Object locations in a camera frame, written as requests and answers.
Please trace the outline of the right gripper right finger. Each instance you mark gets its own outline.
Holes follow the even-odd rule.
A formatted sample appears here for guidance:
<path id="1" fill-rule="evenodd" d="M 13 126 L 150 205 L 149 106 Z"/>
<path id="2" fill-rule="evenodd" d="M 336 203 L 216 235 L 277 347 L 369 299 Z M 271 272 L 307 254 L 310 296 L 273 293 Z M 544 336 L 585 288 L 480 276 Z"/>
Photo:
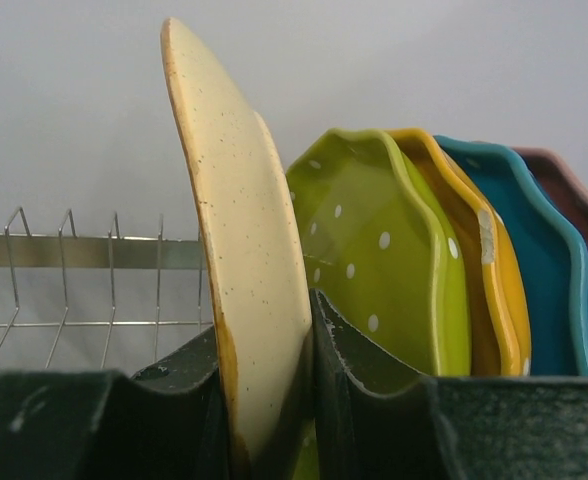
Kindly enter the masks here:
<path id="1" fill-rule="evenodd" d="M 588 377 L 423 374 L 312 290 L 324 479 L 588 479 Z"/>

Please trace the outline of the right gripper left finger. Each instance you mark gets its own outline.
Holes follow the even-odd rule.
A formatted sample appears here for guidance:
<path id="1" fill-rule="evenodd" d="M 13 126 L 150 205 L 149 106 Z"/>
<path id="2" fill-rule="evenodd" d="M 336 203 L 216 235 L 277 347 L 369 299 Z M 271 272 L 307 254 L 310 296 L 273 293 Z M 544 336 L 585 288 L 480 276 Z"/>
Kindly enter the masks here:
<path id="1" fill-rule="evenodd" d="M 212 328 L 128 377 L 0 371 L 0 479 L 225 479 Z"/>

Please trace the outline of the beige bird plate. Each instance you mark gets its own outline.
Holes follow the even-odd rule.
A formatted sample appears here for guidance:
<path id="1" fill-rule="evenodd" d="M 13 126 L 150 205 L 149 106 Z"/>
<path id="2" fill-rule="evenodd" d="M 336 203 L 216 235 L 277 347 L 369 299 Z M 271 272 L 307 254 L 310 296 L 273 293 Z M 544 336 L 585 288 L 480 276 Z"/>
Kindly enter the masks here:
<path id="1" fill-rule="evenodd" d="M 161 51 L 206 255 L 237 478 L 295 463 L 311 403 L 312 315 L 291 194 L 270 131 L 187 26 Z"/>

